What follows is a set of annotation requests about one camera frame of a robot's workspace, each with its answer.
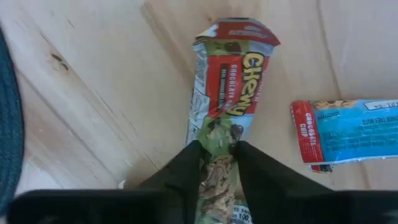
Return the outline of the red chocolate chip Chewy bar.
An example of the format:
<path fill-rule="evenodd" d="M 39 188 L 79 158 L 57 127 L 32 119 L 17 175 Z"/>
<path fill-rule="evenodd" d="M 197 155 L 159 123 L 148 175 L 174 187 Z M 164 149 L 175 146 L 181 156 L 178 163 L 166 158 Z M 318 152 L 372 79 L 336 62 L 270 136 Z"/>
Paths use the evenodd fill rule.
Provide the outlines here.
<path fill-rule="evenodd" d="M 205 149 L 194 224 L 232 224 L 238 141 L 251 126 L 277 37 L 251 18 L 218 19 L 198 34 L 187 142 Z"/>

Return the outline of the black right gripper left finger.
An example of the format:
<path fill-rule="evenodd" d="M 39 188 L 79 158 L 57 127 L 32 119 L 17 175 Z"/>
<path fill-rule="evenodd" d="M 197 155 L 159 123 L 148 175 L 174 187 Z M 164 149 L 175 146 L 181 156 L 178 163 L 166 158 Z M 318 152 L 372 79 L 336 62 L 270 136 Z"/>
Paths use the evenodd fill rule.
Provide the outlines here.
<path fill-rule="evenodd" d="M 192 141 L 132 190 L 31 190 L 12 201 L 7 224 L 193 224 L 204 152 Z"/>

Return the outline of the blue snack bar top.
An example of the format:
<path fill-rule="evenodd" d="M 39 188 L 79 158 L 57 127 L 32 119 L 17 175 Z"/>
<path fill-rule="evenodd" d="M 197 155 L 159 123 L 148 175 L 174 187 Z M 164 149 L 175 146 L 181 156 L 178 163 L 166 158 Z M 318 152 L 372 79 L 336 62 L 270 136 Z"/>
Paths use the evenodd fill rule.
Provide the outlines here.
<path fill-rule="evenodd" d="M 295 101 L 290 109 L 312 167 L 398 157 L 398 99 Z"/>

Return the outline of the round dark blue woven mat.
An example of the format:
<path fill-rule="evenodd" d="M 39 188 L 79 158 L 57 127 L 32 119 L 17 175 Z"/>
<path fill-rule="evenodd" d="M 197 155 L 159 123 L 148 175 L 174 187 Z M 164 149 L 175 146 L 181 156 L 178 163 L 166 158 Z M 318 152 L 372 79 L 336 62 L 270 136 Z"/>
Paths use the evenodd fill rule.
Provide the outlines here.
<path fill-rule="evenodd" d="M 13 201 L 24 158 L 24 118 L 18 81 L 0 29 L 0 217 Z"/>

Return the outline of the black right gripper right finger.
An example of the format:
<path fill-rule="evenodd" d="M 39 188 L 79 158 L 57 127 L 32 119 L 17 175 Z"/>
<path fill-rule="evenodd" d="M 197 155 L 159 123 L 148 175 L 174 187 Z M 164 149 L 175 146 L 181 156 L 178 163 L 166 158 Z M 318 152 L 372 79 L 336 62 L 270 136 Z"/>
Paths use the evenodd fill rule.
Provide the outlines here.
<path fill-rule="evenodd" d="M 246 141 L 233 156 L 254 224 L 398 224 L 398 190 L 332 190 Z"/>

